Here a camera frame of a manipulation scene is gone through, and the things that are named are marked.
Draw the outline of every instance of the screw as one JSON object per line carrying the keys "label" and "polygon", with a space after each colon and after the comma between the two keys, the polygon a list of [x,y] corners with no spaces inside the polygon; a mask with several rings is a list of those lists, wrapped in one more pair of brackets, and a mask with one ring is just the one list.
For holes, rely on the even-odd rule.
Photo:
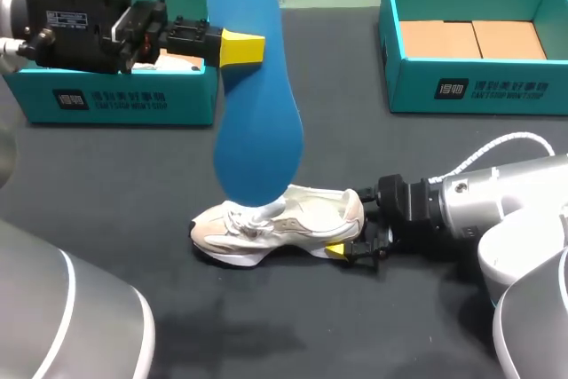
{"label": "screw", "polygon": [[455,192],[456,193],[463,193],[467,189],[468,189],[468,185],[464,182],[461,182],[460,184],[455,186]]}

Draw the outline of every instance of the teal cardboard box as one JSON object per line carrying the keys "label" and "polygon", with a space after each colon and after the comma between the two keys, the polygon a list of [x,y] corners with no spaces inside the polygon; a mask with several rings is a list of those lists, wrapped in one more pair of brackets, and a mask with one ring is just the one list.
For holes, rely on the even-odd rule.
{"label": "teal cardboard box", "polygon": [[[206,0],[166,0],[168,15],[206,18]],[[99,75],[30,66],[5,76],[32,123],[209,125],[217,97],[217,71],[134,70]]]}
{"label": "teal cardboard box", "polygon": [[568,0],[382,0],[394,113],[568,114]]}

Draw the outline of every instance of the printed logo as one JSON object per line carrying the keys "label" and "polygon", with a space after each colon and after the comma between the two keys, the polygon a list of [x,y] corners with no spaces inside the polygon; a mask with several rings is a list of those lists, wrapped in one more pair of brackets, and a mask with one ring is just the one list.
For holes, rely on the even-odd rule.
{"label": "printed logo", "polygon": [[462,99],[468,89],[469,79],[440,79],[435,99]]}
{"label": "printed logo", "polygon": [[54,89],[53,95],[62,110],[88,110],[83,92],[78,89]]}

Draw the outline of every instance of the white sneaker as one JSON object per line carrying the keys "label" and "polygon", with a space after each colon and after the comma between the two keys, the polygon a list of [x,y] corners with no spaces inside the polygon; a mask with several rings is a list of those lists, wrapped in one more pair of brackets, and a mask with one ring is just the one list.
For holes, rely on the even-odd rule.
{"label": "white sneaker", "polygon": [[326,246],[357,238],[364,216],[353,190],[289,186],[277,201],[260,208],[225,201],[204,211],[191,223],[190,237],[207,255],[231,265],[257,265],[286,245],[330,258]]}

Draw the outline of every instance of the label sticker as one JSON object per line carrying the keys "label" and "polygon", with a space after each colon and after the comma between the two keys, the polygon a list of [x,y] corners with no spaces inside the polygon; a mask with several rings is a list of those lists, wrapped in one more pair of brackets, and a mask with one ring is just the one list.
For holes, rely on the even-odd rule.
{"label": "label sticker", "polygon": [[462,99],[468,89],[469,79],[440,79],[435,99]]}
{"label": "label sticker", "polygon": [[62,110],[88,110],[89,105],[78,89],[54,89],[53,95]]}
{"label": "label sticker", "polygon": [[86,13],[46,11],[47,23],[52,27],[86,30],[89,19]]}

